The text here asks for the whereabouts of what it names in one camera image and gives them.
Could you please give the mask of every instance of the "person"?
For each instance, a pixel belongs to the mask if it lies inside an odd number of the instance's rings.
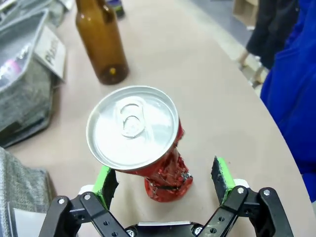
[[[259,79],[264,68],[271,69],[274,56],[284,48],[298,17],[297,0],[259,0],[255,29],[247,43],[246,51],[237,60],[239,68],[245,66],[249,54],[260,57],[261,67],[253,80]]]
[[[300,15],[261,91],[316,201],[316,0],[300,0]]]

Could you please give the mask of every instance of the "gray floor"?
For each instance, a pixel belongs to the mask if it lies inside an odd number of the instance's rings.
[[[222,28],[237,41],[246,46],[251,32],[233,16],[232,0],[192,0],[203,11],[209,14]]]

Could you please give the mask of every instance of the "black pants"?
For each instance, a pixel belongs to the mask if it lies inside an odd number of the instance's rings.
[[[284,48],[298,17],[297,0],[259,0],[256,28],[246,46],[271,69],[274,56]]]

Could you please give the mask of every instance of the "cardboard box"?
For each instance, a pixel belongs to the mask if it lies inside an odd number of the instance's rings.
[[[258,0],[234,0],[233,15],[246,26],[255,26],[258,14]]]

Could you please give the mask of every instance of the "can rim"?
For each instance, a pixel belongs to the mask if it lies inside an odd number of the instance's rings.
[[[117,168],[117,167],[114,167],[109,164],[105,164],[105,162],[99,158],[98,156],[98,153],[95,152],[95,150],[92,148],[92,144],[93,142],[91,141],[91,139],[89,138],[89,131],[91,130],[91,121],[92,121],[92,118],[94,117],[94,115],[96,114],[96,111],[98,110],[98,108],[100,107],[101,104],[104,103],[105,100],[107,100],[110,96],[112,96],[113,94],[116,94],[122,90],[126,90],[126,89],[129,89],[129,88],[147,88],[147,89],[153,89],[153,90],[156,90],[160,93],[162,93],[164,96],[166,96],[168,98],[168,100],[170,101],[170,104],[172,105],[173,107],[173,110],[174,110],[174,126],[176,128],[176,131],[173,132],[171,138],[170,138],[170,144],[169,146],[167,146],[167,148],[163,151],[161,151],[160,154],[157,154],[157,159],[150,159],[142,164],[138,164],[138,165],[131,165],[129,167],[124,167],[124,168]],[[113,92],[111,92],[110,94],[108,94],[107,96],[105,96],[101,101],[99,101],[99,103],[93,108],[93,110],[91,111],[90,115],[89,115],[89,118],[88,118],[88,121],[87,121],[87,125],[86,125],[86,130],[85,130],[85,135],[86,135],[86,140],[87,140],[87,144],[88,144],[88,147],[90,149],[90,152],[92,153],[92,155],[103,165],[109,167],[109,168],[112,168],[112,169],[115,169],[115,170],[124,170],[124,171],[133,171],[133,170],[137,170],[137,169],[140,169],[140,168],[144,168],[148,165],[151,165],[155,162],[157,162],[161,157],[163,157],[163,155],[165,155],[165,153],[171,148],[172,144],[174,143],[174,141],[176,140],[177,138],[177,135],[178,135],[178,130],[179,130],[179,114],[178,114],[178,111],[177,111],[177,108],[174,104],[174,102],[172,101],[172,99],[163,91],[155,88],[155,87],[152,87],[152,86],[146,86],[146,85],[132,85],[132,86],[126,86],[126,87],[123,87],[121,89],[117,89]]]

